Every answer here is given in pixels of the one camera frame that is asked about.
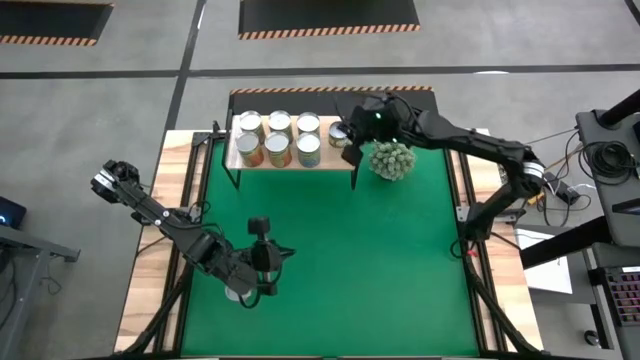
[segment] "white paper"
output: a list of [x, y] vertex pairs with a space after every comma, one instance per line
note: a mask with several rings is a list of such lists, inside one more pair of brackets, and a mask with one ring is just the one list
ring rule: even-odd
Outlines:
[[[554, 237], [554, 235], [516, 229], [518, 245], [520, 245], [520, 249], [523, 250], [544, 241], [544, 239], [550, 239], [552, 237]], [[524, 276], [530, 288], [565, 294], [573, 293], [571, 289], [571, 277], [569, 275], [569, 264], [567, 263], [566, 257], [527, 269], [524, 271]]]

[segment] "green table surface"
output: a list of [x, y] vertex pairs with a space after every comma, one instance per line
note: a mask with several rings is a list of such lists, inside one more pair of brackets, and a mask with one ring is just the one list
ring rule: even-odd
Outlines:
[[449, 254], [457, 232], [443, 152], [416, 153], [395, 183], [363, 163], [355, 191], [349, 172], [286, 169], [245, 170], [237, 191], [216, 145], [204, 222], [241, 248], [255, 241], [247, 219], [267, 215], [270, 237], [297, 253], [278, 295], [251, 310], [196, 272], [182, 354], [476, 355], [463, 267]]

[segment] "tin can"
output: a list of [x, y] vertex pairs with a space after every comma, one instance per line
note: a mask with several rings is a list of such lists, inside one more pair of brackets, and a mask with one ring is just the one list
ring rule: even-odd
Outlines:
[[329, 126], [329, 144], [335, 148], [343, 148], [347, 145], [347, 141], [349, 141], [347, 134], [338, 129], [341, 123], [341, 121], [336, 121]]
[[245, 132], [236, 138], [236, 147], [242, 156], [245, 166], [255, 167], [264, 161], [264, 154], [260, 147], [260, 138], [253, 132]]
[[249, 110], [240, 115], [240, 129], [242, 132], [252, 132], [258, 135], [260, 144], [264, 144], [264, 126], [262, 126], [262, 117], [258, 112]]
[[320, 164], [320, 138], [314, 133], [298, 136], [298, 160], [300, 165], [312, 168]]
[[285, 167], [291, 163], [291, 149], [289, 137], [282, 131], [275, 131], [267, 136], [264, 147], [269, 152], [269, 160], [275, 167]]
[[269, 115], [269, 129], [271, 132], [281, 131], [287, 135], [289, 142], [293, 141], [291, 130], [291, 115], [283, 110], [277, 110]]
[[298, 136], [303, 133], [314, 133], [318, 137], [320, 136], [320, 118], [318, 115], [306, 112], [300, 114], [297, 121], [298, 126]]

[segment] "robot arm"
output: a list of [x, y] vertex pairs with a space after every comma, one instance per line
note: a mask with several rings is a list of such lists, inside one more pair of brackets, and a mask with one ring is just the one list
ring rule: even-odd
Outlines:
[[485, 203], [470, 207], [463, 234], [468, 240], [488, 239], [496, 216], [517, 199], [533, 197], [542, 189], [544, 167], [530, 147], [458, 128], [437, 113], [412, 107], [393, 93], [368, 98], [343, 121], [341, 129], [352, 142], [342, 157], [355, 166], [362, 160], [361, 145], [394, 140], [425, 149], [456, 150], [502, 165], [509, 181]]
[[91, 180], [91, 187], [107, 202], [132, 208], [134, 218], [142, 217], [157, 226], [189, 264], [220, 279], [239, 295], [253, 289], [258, 289], [258, 294], [276, 295], [276, 282], [270, 281], [269, 274], [280, 272], [284, 260], [295, 253], [269, 241], [268, 218], [250, 219], [249, 233], [257, 235], [258, 241], [250, 248], [234, 249], [222, 231], [193, 224], [188, 214], [167, 209], [151, 198], [140, 186], [138, 169], [123, 161], [104, 164]]

